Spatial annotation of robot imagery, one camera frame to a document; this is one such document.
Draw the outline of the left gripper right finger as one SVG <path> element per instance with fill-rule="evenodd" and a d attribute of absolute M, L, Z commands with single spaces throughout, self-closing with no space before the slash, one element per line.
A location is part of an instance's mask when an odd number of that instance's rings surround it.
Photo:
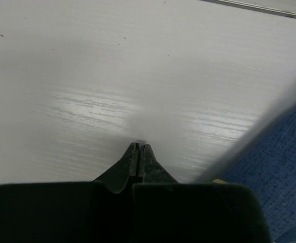
<path fill-rule="evenodd" d="M 149 144 L 144 145 L 139 153 L 139 180 L 143 183 L 176 183 L 178 182 L 157 161 Z"/>

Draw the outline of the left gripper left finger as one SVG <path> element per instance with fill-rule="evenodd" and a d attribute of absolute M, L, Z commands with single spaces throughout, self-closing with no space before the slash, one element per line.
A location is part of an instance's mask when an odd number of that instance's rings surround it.
<path fill-rule="evenodd" d="M 102 183 L 112 193 L 121 193 L 136 179 L 138 160 L 139 144 L 132 142 L 122 157 L 93 182 Z"/>

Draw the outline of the blue cloth placemat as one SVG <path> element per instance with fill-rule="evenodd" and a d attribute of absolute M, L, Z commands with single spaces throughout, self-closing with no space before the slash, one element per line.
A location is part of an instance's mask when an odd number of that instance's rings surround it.
<path fill-rule="evenodd" d="M 275 122 L 216 184 L 240 184 L 257 197 L 267 242 L 296 242 L 296 107 Z"/>

